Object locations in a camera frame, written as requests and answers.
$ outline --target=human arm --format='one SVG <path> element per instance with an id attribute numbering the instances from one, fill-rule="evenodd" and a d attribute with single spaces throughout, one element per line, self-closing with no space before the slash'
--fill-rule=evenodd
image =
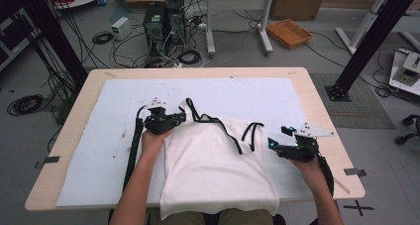
<path id="1" fill-rule="evenodd" d="M 327 181 L 316 159 L 303 163 L 290 160 L 301 172 L 303 180 L 314 196 L 318 222 L 320 225 L 344 224 L 339 210 L 333 200 Z"/>
<path id="2" fill-rule="evenodd" d="M 154 135 L 146 131 L 142 136 L 142 153 L 133 174 L 112 215 L 110 225 L 143 224 L 152 172 L 163 140 L 171 131 Z"/>

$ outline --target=black mat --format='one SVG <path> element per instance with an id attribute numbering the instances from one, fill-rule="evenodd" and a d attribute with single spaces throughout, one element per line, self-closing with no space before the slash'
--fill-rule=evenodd
<path id="1" fill-rule="evenodd" d="M 339 74 L 311 74 L 334 126 L 337 128 L 395 129 L 372 90 L 357 79 L 349 91 L 352 102 L 335 102 L 328 98 L 324 85 L 333 85 Z"/>

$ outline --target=white cloth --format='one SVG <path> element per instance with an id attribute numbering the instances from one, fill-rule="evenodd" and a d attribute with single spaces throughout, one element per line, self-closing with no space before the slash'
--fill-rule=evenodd
<path id="1" fill-rule="evenodd" d="M 221 125 L 193 122 L 185 102 L 181 108 L 186 122 L 164 142 L 166 181 L 159 203 L 160 218 L 185 211 L 214 214 L 227 208 L 266 209 L 274 215 L 279 201 L 264 164 L 267 137 L 263 127 L 255 129 L 255 151 L 240 155 Z M 250 125 L 232 119 L 221 121 L 238 142 Z M 251 132 L 241 148 L 249 147 Z"/>

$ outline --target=chair wheel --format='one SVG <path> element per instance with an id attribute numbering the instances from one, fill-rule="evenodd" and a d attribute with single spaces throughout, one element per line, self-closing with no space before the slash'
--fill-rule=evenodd
<path id="1" fill-rule="evenodd" d="M 407 142 L 407 140 L 404 137 L 399 136 L 394 140 L 394 143 L 398 146 L 404 145 Z"/>
<path id="2" fill-rule="evenodd" d="M 405 119 L 402 120 L 402 124 L 404 126 L 410 126 L 414 123 L 414 120 L 412 117 L 406 117 Z"/>

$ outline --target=chair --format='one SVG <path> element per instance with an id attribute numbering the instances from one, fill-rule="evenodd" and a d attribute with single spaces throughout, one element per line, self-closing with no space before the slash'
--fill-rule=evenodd
<path id="1" fill-rule="evenodd" d="M 419 115 L 415 115 L 415 114 L 410 114 L 410 116 L 406 117 L 405 119 L 402 120 L 402 124 L 405 126 L 410 126 L 412 124 L 414 124 L 414 119 L 416 119 L 416 131 L 415 133 L 410 133 L 407 134 L 405 136 L 399 136 L 394 140 L 394 143 L 401 146 L 404 145 L 407 140 L 409 140 L 410 138 L 414 138 L 414 137 L 419 137 L 420 136 L 420 116 Z"/>

